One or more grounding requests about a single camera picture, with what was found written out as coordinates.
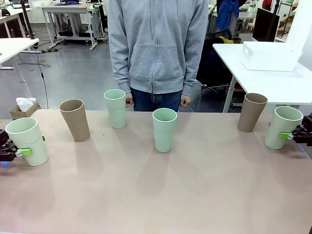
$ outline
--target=tissue box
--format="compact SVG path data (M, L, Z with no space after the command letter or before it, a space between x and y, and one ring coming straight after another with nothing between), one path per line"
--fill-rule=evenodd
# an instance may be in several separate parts
M292 72L301 55L288 43L246 41L240 61L247 70Z
M30 117L36 110L41 109L39 103L36 101L34 105L32 105L26 112L21 111L19 106L15 106L11 111L12 119L25 118Z

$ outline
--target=hoodie zipper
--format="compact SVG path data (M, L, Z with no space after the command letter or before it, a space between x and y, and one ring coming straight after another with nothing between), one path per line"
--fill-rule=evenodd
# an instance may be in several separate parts
M155 79L154 74L155 74L155 69L156 69L156 65L157 65L157 58L158 58L158 33L159 33L159 18L160 18L160 7L161 6L162 6L162 0L158 0L158 19L157 19L157 33L156 33L156 59L155 59L155 65L154 65L153 73L152 73L152 96L154 95L154 79Z

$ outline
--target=brown cardboard tissue box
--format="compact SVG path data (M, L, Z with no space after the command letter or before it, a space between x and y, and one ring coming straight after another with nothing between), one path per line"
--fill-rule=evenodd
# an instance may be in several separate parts
M11 111L12 119L30 117L36 110L41 109L39 103L36 101L27 111L21 111L19 106L15 106Z

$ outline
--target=black office chair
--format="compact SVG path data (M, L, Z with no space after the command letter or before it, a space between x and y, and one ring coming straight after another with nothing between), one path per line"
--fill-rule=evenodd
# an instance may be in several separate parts
M204 41L203 51L199 63L196 79L202 84L197 111L199 110L202 93L204 89L211 89L218 93L216 88L230 86L232 74L213 48L213 44L223 44L219 38L222 36L232 40L233 36L229 29L216 33L208 33Z

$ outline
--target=white box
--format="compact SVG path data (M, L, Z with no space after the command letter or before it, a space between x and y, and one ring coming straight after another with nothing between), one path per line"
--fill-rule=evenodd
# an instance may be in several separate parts
M292 72L301 55L288 43L246 41L240 61L247 70Z

